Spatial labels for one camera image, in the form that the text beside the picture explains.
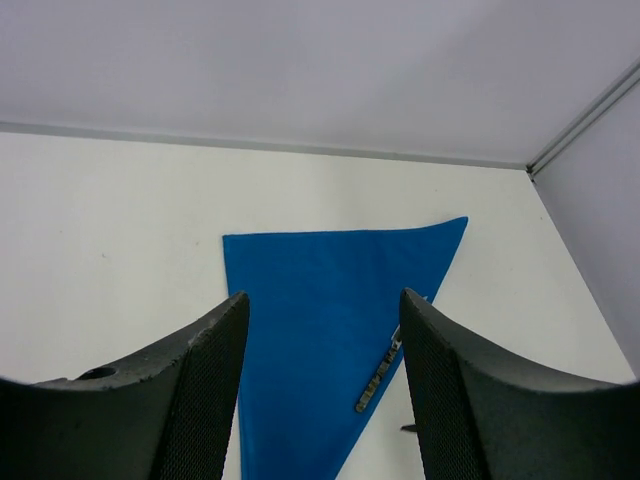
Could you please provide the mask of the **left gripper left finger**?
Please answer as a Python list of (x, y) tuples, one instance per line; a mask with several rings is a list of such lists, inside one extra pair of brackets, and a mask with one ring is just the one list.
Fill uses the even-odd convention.
[(2, 380), (2, 478), (221, 478), (248, 326), (240, 292), (76, 379)]

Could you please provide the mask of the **steak knife dark handle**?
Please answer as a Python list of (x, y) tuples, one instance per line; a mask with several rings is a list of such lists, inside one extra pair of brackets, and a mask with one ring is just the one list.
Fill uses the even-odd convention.
[(361, 393), (358, 401), (354, 406), (355, 412), (360, 415), (364, 415), (365, 413), (372, 413), (374, 410), (374, 407), (372, 407), (373, 398), (380, 389), (387, 374), (391, 370), (392, 364), (394, 363), (401, 348), (403, 347), (403, 336), (401, 327), (401, 322), (398, 322), (391, 335), (390, 345), (388, 349), (384, 353), (382, 360), (376, 367), (374, 373), (367, 382), (363, 392)]

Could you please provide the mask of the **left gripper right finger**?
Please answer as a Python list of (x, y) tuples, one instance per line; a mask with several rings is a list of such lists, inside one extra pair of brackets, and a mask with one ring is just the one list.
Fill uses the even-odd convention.
[(638, 382), (524, 358), (409, 288), (399, 324), (426, 478), (638, 478)]

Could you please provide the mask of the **blue cloth napkin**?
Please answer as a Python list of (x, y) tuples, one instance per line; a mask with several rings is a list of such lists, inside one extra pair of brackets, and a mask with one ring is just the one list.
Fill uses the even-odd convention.
[(354, 406), (409, 288), (433, 300), (468, 220), (399, 230), (230, 234), (227, 287), (250, 299), (238, 409), (245, 479), (333, 479), (372, 413)]

